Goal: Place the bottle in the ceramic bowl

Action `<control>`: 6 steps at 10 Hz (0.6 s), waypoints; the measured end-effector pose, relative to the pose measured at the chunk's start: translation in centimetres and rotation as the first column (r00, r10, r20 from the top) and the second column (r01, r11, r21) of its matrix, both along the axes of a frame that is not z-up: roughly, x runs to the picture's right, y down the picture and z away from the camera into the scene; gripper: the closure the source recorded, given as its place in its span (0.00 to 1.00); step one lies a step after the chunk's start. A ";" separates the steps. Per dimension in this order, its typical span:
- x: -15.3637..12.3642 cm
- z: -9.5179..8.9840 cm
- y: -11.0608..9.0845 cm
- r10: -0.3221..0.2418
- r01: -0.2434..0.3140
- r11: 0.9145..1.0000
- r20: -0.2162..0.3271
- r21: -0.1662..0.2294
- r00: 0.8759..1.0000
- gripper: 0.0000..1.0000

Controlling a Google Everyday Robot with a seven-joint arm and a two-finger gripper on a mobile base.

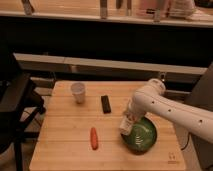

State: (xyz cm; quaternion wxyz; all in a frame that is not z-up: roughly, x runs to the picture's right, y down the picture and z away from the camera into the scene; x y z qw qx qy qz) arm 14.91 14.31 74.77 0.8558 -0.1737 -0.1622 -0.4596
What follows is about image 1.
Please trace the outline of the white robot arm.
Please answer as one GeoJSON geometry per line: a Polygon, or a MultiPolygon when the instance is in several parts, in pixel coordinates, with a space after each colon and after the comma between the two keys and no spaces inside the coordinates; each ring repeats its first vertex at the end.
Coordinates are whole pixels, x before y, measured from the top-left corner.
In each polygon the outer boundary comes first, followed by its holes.
{"type": "Polygon", "coordinates": [[[133,124],[150,112],[179,124],[198,137],[213,143],[213,112],[165,98],[165,91],[164,83],[155,78],[136,89],[124,111],[119,126],[120,133],[129,135],[133,124]]]}

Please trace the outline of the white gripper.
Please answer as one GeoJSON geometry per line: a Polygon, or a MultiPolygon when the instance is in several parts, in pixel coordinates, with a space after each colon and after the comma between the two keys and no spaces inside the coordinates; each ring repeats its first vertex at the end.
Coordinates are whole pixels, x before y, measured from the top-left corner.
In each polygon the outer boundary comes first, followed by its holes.
{"type": "Polygon", "coordinates": [[[120,133],[123,135],[129,135],[136,121],[136,115],[125,112],[119,126],[120,133]]]}

